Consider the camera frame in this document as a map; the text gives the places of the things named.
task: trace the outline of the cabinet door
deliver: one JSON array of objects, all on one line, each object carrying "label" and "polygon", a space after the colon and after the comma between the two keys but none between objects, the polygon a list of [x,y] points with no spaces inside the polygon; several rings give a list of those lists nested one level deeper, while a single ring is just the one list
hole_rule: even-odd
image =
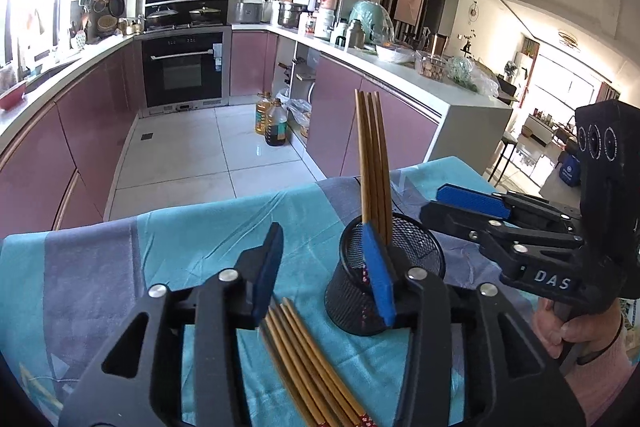
[{"label": "cabinet door", "polygon": [[102,214],[134,118],[127,107],[118,55],[100,62],[56,103],[71,154]]},{"label": "cabinet door", "polygon": [[12,233],[51,230],[76,170],[55,105],[0,156],[0,238]]},{"label": "cabinet door", "polygon": [[267,33],[267,51],[264,60],[263,91],[273,92],[273,77],[276,70],[276,54],[278,53],[278,36],[275,33]]},{"label": "cabinet door", "polygon": [[231,39],[231,96],[257,94],[264,88],[267,32],[234,32]]},{"label": "cabinet door", "polygon": [[133,41],[123,48],[127,103],[133,113],[146,108],[145,81],[142,76],[142,42]]},{"label": "cabinet door", "polygon": [[80,173],[76,171],[60,208],[56,229],[76,229],[101,222],[102,216],[95,208]]},{"label": "cabinet door", "polygon": [[[401,169],[422,163],[438,124],[392,93],[380,89],[364,78],[360,89],[365,92],[377,91],[380,93],[389,169]],[[359,174],[358,126],[354,123],[344,156],[342,176],[358,176]]]},{"label": "cabinet door", "polygon": [[320,57],[306,151],[328,178],[340,176],[361,82],[358,73]]}]

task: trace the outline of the white countertop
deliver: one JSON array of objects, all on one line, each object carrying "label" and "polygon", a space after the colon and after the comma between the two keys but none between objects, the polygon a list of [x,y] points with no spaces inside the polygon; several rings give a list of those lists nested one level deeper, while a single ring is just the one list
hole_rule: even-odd
[{"label": "white countertop", "polygon": [[53,99],[62,89],[78,76],[95,66],[107,55],[117,51],[129,42],[133,36],[112,36],[98,44],[88,45],[75,55],[79,56],[73,64],[46,80],[41,86],[24,95],[22,101],[9,111],[0,109],[0,154],[9,145],[20,129]]},{"label": "white countertop", "polygon": [[325,40],[299,35],[297,30],[270,24],[233,24],[232,29],[270,31],[300,42],[381,80],[390,87],[417,100],[417,102],[436,110],[443,116],[447,114],[447,110],[453,105],[512,111],[511,107],[492,96],[478,94],[463,87],[451,86],[425,78],[413,68],[384,62],[379,60],[376,55],[370,55],[354,48],[345,51],[343,48],[329,44]]}]

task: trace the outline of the teal tablecloth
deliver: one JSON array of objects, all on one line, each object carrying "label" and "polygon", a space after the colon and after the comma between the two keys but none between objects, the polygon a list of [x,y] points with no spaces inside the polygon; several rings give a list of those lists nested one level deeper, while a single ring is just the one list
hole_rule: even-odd
[{"label": "teal tablecloth", "polygon": [[[456,158],[392,173],[396,211],[417,217],[445,183],[492,192]],[[7,237],[0,243],[0,352],[34,403],[53,422],[82,371],[136,297],[153,283],[198,285],[260,245],[273,221],[284,229],[275,285],[295,302],[313,336],[380,426],[396,411],[408,342],[406,330],[369,338],[339,330],[324,311],[324,289],[338,261],[345,225],[360,213],[354,178],[219,203],[156,210],[84,229]],[[438,235],[449,283],[497,282],[498,270],[472,243]],[[529,316],[526,296],[500,287]],[[194,423],[193,346],[184,351],[184,419]],[[257,331],[239,334],[244,384],[254,425],[301,426]],[[454,355],[450,421],[462,418],[462,358]]]}]

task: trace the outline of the pink sleeve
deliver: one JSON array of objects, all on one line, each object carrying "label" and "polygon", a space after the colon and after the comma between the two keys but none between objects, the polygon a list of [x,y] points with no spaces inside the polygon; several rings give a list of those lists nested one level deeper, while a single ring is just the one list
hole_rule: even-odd
[{"label": "pink sleeve", "polygon": [[633,373],[633,366],[625,352],[624,336],[604,355],[591,363],[576,365],[566,376],[572,391],[593,425],[612,404]]}]

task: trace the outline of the black mesh pen holder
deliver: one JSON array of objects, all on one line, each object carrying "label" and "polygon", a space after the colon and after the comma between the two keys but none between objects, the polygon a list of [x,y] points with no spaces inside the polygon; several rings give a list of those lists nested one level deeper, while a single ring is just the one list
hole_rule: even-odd
[{"label": "black mesh pen holder", "polygon": [[[433,233],[411,217],[394,214],[393,252],[405,254],[409,266],[419,266],[441,279],[445,274],[442,248]],[[341,330],[368,337],[386,330],[373,298],[362,251],[362,216],[351,221],[340,238],[340,260],[324,293],[329,318]]]}]

